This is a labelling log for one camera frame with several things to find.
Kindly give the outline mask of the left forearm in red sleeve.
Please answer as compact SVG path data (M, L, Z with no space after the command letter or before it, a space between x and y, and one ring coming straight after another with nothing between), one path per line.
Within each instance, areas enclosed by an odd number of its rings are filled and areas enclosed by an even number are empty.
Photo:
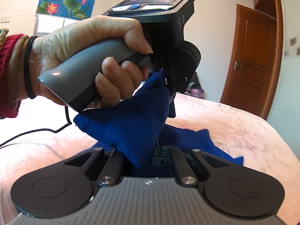
M1 119L15 118L21 101L18 99L18 78L22 48L29 39L25 34L8 35L1 29Z

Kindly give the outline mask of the left hand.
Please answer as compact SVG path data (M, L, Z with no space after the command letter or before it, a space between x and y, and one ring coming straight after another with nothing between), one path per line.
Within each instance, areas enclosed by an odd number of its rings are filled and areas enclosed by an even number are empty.
M63 105L63 101L47 89L38 76L54 69L82 49L107 38L123 38L129 48L142 54L153 53L141 24L135 19L95 16L76 22L34 40L30 55L34 93ZM148 76L147 67L137 67L130 61L118 64L112 56L105 58L102 71L97 73L94 80L101 100L90 104L90 107L116 106L121 100L129 99Z

